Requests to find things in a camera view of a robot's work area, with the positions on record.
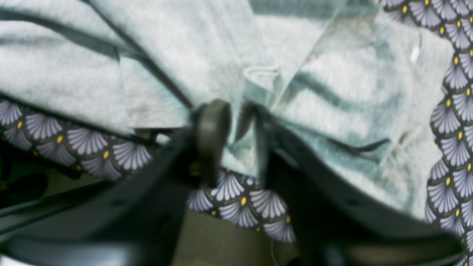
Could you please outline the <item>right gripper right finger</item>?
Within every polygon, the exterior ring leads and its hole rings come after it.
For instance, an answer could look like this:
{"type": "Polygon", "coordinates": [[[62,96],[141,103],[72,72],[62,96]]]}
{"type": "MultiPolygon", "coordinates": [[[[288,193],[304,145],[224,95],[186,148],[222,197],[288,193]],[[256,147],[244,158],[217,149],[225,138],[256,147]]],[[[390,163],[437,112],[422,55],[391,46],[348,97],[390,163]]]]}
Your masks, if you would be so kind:
{"type": "Polygon", "coordinates": [[[238,136],[253,123],[258,177],[288,207],[297,266],[452,266],[453,233],[395,210],[334,173],[262,106],[244,104],[238,136]]]}

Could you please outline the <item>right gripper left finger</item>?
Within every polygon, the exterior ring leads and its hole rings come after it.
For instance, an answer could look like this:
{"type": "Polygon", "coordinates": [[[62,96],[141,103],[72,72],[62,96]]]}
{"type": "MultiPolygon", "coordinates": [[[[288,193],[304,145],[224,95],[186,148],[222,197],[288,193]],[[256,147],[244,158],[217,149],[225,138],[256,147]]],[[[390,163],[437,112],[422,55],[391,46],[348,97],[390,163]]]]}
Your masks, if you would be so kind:
{"type": "Polygon", "coordinates": [[[2,210],[1,265],[170,265],[189,194],[218,183],[230,121],[229,104],[215,99],[130,180],[2,210]]]}

